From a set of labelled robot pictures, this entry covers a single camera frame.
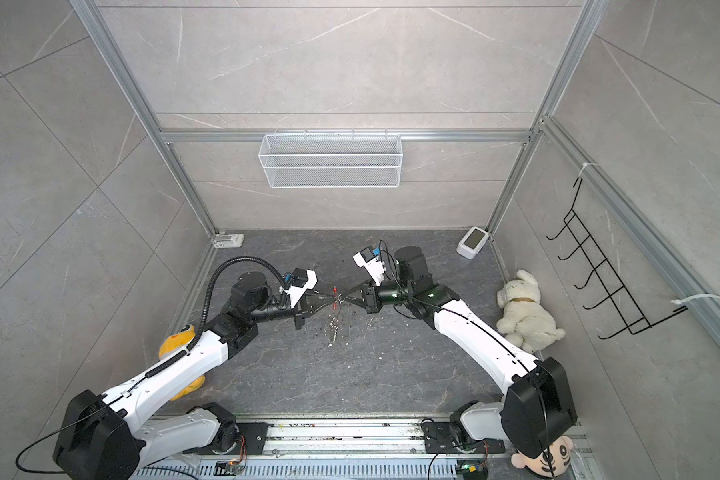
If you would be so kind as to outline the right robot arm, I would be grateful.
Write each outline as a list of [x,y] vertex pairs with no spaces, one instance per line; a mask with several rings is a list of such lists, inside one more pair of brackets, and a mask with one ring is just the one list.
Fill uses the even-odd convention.
[[450,415],[450,434],[457,445],[502,440],[530,458],[552,454],[553,443],[578,420],[559,362],[539,360],[483,322],[455,291],[433,279],[417,246],[395,253],[369,246],[353,260],[370,278],[355,286],[358,297],[347,291],[344,301],[367,313],[386,305],[404,306],[461,347],[500,388],[502,401],[473,401]]

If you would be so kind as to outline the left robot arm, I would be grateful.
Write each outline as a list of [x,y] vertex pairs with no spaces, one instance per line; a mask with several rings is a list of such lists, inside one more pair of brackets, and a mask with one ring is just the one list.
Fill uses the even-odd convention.
[[101,394],[85,390],[68,404],[56,443],[55,475],[128,479],[174,454],[212,448],[226,452],[239,437],[236,418],[216,403],[156,420],[154,414],[208,371],[240,353],[258,324],[290,317],[301,328],[317,310],[317,274],[282,274],[266,260],[237,256],[217,267],[207,285],[193,336],[167,357]]

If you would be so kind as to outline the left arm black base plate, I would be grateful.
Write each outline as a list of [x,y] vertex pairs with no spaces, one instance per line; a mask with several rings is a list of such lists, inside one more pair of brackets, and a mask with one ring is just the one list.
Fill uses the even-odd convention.
[[202,455],[261,455],[267,439],[269,425],[264,422],[223,424],[211,443],[195,450]]

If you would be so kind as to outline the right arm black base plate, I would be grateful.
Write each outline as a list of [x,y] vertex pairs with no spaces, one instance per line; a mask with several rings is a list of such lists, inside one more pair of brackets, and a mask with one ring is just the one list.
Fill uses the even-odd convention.
[[450,422],[423,419],[419,427],[423,434],[425,450],[430,454],[480,454],[493,455],[506,452],[503,440],[474,440],[460,427]]

